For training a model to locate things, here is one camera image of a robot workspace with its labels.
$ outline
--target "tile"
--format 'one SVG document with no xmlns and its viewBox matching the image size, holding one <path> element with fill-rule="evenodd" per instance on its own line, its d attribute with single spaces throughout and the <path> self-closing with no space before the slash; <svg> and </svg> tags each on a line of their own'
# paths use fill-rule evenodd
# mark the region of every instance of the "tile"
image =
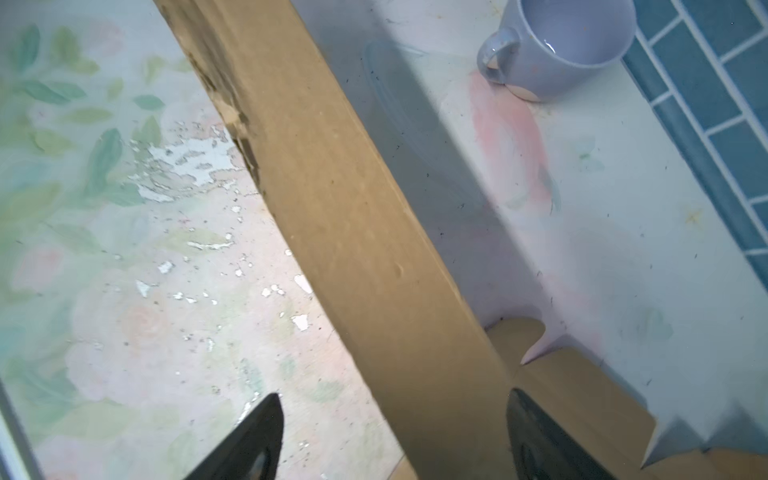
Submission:
<svg viewBox="0 0 768 480">
<path fill-rule="evenodd" d="M 768 194 L 768 151 L 743 121 L 710 137 L 747 198 Z"/>
<path fill-rule="evenodd" d="M 667 84 L 664 83 L 654 64 L 650 62 L 650 58 L 648 58 L 642 45 L 637 40 L 632 43 L 629 51 L 624 56 L 624 64 L 648 101 L 669 90 Z"/>
<path fill-rule="evenodd" d="M 763 222 L 763 225 L 768 228 L 768 202 L 754 204 L 752 207 L 755 209 L 757 216 L 760 217 L 760 221 Z"/>
<path fill-rule="evenodd" d="M 654 110 L 739 247 L 748 250 L 766 246 L 674 97 Z"/>
<path fill-rule="evenodd" d="M 670 0 L 634 0 L 637 10 L 637 26 L 651 38 L 677 17 L 677 10 Z"/>
<path fill-rule="evenodd" d="M 768 130 L 768 38 L 733 57 L 725 68 Z"/>
<path fill-rule="evenodd" d="M 764 255 L 747 255 L 746 261 L 750 263 L 757 274 L 757 278 L 768 288 L 768 253 Z"/>
<path fill-rule="evenodd" d="M 704 130 L 741 113 L 684 23 L 659 40 L 654 51 Z"/>
<path fill-rule="evenodd" d="M 745 0 L 683 0 L 707 42 L 722 55 L 760 31 Z"/>
</svg>

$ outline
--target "tile backsplash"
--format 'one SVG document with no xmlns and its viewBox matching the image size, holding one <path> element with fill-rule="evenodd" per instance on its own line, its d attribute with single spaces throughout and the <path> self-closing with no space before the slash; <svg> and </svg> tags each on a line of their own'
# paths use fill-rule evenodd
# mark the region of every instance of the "tile backsplash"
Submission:
<svg viewBox="0 0 768 480">
<path fill-rule="evenodd" d="M 768 290 L 768 0 L 634 0 L 624 64 Z"/>
</svg>

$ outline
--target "cardboard box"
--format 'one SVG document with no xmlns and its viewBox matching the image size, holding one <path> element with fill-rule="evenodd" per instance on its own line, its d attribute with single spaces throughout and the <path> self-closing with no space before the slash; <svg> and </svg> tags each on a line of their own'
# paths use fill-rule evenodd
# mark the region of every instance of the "cardboard box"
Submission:
<svg viewBox="0 0 768 480">
<path fill-rule="evenodd" d="M 514 478 L 513 386 L 616 478 L 724 478 L 725 454 L 641 470 L 653 419 L 599 369 L 519 366 L 541 324 L 488 338 L 289 0 L 156 3 L 419 478 Z"/>
</svg>

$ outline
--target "mug handle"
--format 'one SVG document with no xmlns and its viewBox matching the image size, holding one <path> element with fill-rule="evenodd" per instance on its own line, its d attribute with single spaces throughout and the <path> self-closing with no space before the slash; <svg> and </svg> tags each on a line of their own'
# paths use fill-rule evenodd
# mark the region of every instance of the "mug handle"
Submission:
<svg viewBox="0 0 768 480">
<path fill-rule="evenodd" d="M 490 68 L 488 63 L 498 54 L 520 46 L 520 35 L 513 28 L 501 27 L 485 40 L 478 51 L 478 70 L 483 77 L 498 84 L 504 84 L 504 72 L 499 68 Z"/>
</svg>

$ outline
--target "cup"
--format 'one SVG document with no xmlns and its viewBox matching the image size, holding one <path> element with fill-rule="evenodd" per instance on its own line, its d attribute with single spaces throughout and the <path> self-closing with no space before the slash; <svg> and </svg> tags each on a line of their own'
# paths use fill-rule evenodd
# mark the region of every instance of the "cup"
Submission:
<svg viewBox="0 0 768 480">
<path fill-rule="evenodd" d="M 478 69 L 524 100 L 551 100 L 621 58 L 635 22 L 632 0 L 509 0 Z"/>
</svg>

